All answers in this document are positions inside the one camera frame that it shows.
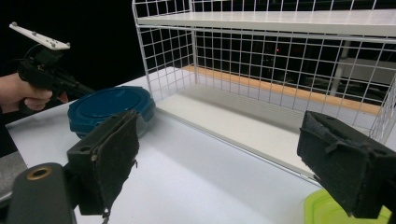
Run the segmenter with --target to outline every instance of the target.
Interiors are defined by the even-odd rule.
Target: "wire shelf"
[[[156,101],[202,84],[324,113],[382,143],[395,123],[394,8],[375,0],[133,1]]]

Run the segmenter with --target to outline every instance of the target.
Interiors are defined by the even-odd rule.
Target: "blue plastic lid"
[[[83,96],[69,106],[70,130],[85,136],[114,114],[134,110],[147,122],[154,115],[155,103],[142,87],[115,87]]]

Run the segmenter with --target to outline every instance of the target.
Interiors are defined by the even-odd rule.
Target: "white tabletop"
[[[146,87],[141,77],[125,85]],[[28,167],[67,163],[79,141],[68,105],[9,124]],[[115,201],[109,223],[304,223],[304,199],[319,187],[159,111],[139,138],[138,167]],[[78,223],[101,223],[81,216]]]

